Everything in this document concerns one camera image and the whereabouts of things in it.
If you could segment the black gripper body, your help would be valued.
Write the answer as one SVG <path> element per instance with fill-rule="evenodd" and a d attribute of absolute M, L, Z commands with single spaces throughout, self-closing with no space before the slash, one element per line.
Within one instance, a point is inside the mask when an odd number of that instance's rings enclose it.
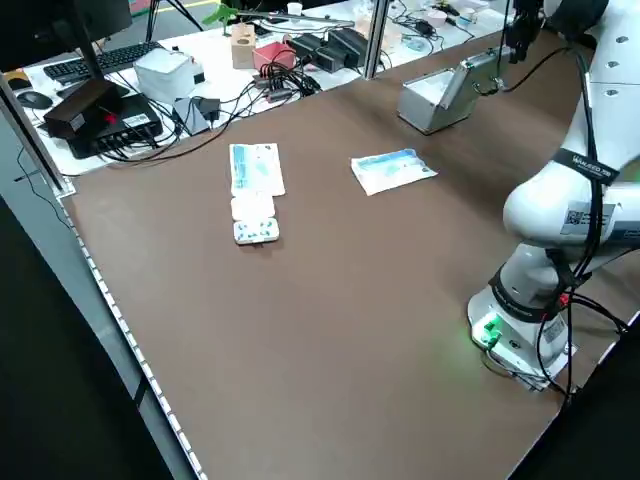
<path fill-rule="evenodd" d="M 539 8 L 517 8 L 514 19 L 506 27 L 505 44 L 510 62 L 526 59 L 527 51 L 541 29 L 542 17 Z"/>

